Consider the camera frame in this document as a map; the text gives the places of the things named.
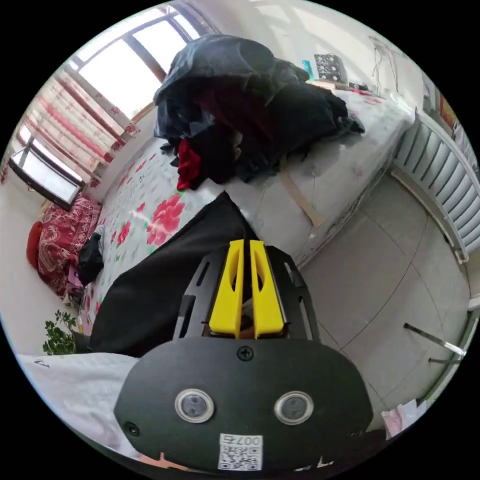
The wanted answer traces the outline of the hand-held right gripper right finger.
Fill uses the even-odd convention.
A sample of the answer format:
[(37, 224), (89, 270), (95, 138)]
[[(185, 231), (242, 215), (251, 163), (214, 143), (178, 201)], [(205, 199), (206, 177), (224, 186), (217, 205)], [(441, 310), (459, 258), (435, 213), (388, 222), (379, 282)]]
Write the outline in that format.
[(249, 242), (254, 338), (278, 337), (284, 330), (274, 276), (264, 242)]

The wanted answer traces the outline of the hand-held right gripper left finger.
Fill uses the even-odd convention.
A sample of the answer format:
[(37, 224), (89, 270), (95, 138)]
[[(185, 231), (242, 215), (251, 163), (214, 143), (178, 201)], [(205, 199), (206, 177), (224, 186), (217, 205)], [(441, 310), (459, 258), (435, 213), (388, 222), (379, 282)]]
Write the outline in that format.
[(240, 338), (244, 266), (244, 240), (231, 241), (208, 322), (209, 330), (214, 335)]

